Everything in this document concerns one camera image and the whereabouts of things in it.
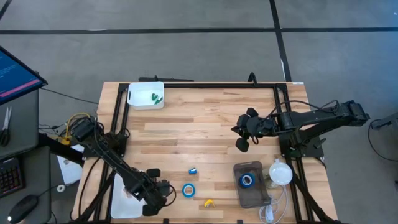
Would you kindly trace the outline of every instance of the yellow cable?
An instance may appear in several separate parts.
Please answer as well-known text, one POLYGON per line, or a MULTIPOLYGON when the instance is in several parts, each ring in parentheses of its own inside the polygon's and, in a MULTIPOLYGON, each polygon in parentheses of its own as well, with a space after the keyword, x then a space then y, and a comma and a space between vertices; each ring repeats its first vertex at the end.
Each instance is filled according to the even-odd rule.
POLYGON ((71 121, 74 117, 79 116, 79 115, 86 115, 87 117, 90 117, 88 113, 77 113, 77 114, 72 115, 72 116, 69 118, 69 120, 68 120, 68 123, 67 123, 67 132, 65 133, 64 139, 67 140, 68 138, 71 137, 71 136, 68 136, 68 134, 69 134, 69 124, 70 124, 70 121, 71 121))

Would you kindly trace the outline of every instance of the wooden tabletop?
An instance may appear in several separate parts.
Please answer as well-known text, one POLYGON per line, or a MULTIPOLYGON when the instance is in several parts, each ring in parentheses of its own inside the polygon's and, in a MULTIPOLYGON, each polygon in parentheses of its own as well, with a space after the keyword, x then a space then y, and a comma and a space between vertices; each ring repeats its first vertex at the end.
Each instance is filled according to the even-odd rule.
MULTIPOLYGON (((118 82, 105 82, 99 101, 98 117, 109 131, 117 95, 118 82)), ((303 84, 287 83, 290 100, 308 101, 303 84)), ((230 129, 239 115, 248 107, 255 108, 260 116, 266 116, 274 107, 274 94, 267 88, 166 88, 165 106, 161 110, 129 110, 127 128, 131 132, 124 160, 140 170, 160 168, 161 178, 167 179, 177 189, 177 199, 164 207, 158 215, 133 219, 113 219, 115 223, 161 223, 169 218, 171 223, 259 223, 259 208, 243 209, 239 205, 233 178, 233 166, 240 162, 260 161, 269 167, 275 158, 281 158, 278 138, 262 138, 258 145, 251 144, 247 153, 234 145, 238 135, 230 129), (198 173, 189 175, 196 167, 198 173), (196 188, 193 198, 181 194, 183 184, 192 183, 196 188), (213 199, 215 208, 205 208, 213 199)), ((292 110, 308 111, 306 105, 292 104, 292 110)), ((88 159, 83 168, 72 217, 78 216, 78 201, 88 170, 95 159, 88 159)), ((332 218, 337 218, 325 168, 315 159, 303 159, 308 188, 319 206, 332 218)), ((95 165, 82 198, 82 211, 98 192, 103 161, 95 165)), ((281 223, 295 223, 290 187, 289 204, 281 223)), ((279 197, 282 187, 268 190, 279 197)), ((305 206, 299 194, 303 218, 305 206)), ((105 217, 108 193, 104 197, 101 217, 105 217)), ((275 214, 279 218, 285 199, 275 214)))

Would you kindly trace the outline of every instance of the white plastic container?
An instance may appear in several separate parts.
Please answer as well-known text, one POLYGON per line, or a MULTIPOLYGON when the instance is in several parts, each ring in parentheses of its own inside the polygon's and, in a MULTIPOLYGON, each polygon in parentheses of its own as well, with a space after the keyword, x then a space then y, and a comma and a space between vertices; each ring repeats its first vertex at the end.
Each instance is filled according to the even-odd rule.
POLYGON ((112 218, 138 218, 142 216, 145 200, 138 201, 125 193, 123 180, 119 174, 114 176, 111 216, 112 218))
POLYGON ((127 92, 127 103, 136 110, 161 109, 164 107, 164 84, 163 82, 139 82, 129 85, 127 92), (158 104, 152 100, 152 94, 157 99, 162 99, 158 104))

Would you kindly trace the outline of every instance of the monitor screen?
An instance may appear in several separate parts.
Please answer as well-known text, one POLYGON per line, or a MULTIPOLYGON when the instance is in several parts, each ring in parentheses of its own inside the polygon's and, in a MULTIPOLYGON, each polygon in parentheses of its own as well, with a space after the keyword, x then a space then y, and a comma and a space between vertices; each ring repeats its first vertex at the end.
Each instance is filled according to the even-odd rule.
POLYGON ((0 48, 0 105, 45 84, 38 74, 0 48))

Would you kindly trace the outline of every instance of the white paper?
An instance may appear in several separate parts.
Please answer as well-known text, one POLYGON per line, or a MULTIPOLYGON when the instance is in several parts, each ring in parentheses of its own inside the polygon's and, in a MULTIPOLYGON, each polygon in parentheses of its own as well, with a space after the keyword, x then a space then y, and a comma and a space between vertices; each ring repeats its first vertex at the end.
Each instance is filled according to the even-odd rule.
MULTIPOLYGON (((71 146, 71 148, 79 152, 83 152, 85 149, 81 145, 71 146)), ((83 173, 83 168, 79 164, 71 162, 64 157, 57 157, 65 185, 73 184, 80 180, 81 174, 83 173)))

